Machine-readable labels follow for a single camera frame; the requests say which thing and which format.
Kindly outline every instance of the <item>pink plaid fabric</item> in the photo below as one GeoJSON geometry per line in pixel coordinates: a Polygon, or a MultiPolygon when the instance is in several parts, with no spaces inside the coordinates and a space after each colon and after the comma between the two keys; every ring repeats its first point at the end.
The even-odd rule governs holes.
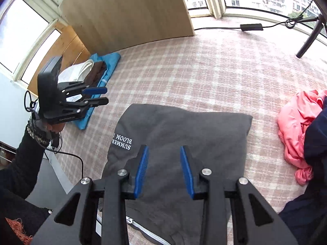
{"type": "MultiPolygon", "coordinates": [[[[95,108],[84,131],[68,123],[62,150],[79,155],[85,163],[84,175],[98,179],[116,124],[132,103],[247,113],[253,121],[245,176],[280,212],[305,188],[296,183],[295,168],[283,158],[277,116],[299,90],[326,89],[327,70],[325,63],[306,56],[298,59],[294,52],[260,36],[263,33],[199,30],[194,37],[120,50],[121,60],[104,95],[109,104],[95,108]]],[[[79,160],[66,155],[59,155],[58,160],[70,181],[77,183],[79,160]]],[[[133,245],[150,244],[131,228],[129,237],[133,245]]],[[[232,241],[230,221],[228,243],[232,241]]]]}

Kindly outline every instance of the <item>crumpled pink clothing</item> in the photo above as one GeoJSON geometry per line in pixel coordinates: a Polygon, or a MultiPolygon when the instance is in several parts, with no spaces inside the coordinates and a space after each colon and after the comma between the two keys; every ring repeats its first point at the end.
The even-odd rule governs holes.
{"type": "Polygon", "coordinates": [[[295,179],[301,185],[313,178],[312,167],[305,162],[303,147],[305,131],[323,110],[327,90],[301,91],[279,113],[279,138],[285,145],[285,160],[298,167],[295,179]]]}

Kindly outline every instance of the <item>white wall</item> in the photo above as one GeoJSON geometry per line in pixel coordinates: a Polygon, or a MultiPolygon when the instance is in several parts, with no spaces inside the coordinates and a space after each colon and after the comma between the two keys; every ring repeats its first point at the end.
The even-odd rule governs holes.
{"type": "Polygon", "coordinates": [[[25,90],[0,72],[0,141],[17,148],[31,114],[24,108],[25,90]]]}

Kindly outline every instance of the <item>white zipper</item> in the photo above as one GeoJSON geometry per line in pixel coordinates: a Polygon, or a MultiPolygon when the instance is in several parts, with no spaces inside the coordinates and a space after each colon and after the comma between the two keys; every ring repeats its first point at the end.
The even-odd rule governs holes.
{"type": "Polygon", "coordinates": [[[157,242],[160,242],[163,245],[170,245],[169,242],[165,241],[163,238],[157,236],[156,234],[152,233],[151,231],[147,230],[146,228],[142,227],[140,224],[136,223],[133,218],[126,217],[126,223],[127,224],[132,224],[135,227],[137,227],[139,230],[147,234],[149,237],[153,238],[157,242]]]}

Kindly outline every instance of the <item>person's arm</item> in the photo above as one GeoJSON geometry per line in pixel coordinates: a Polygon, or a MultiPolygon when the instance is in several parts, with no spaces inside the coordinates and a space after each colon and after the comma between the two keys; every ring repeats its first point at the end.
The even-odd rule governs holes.
{"type": "Polygon", "coordinates": [[[39,135],[40,132],[34,133],[33,139],[34,134],[29,125],[28,123],[25,128],[15,159],[7,168],[0,170],[0,186],[24,199],[35,187],[45,151],[35,139],[44,147],[47,147],[50,141],[46,136],[39,135]]]}

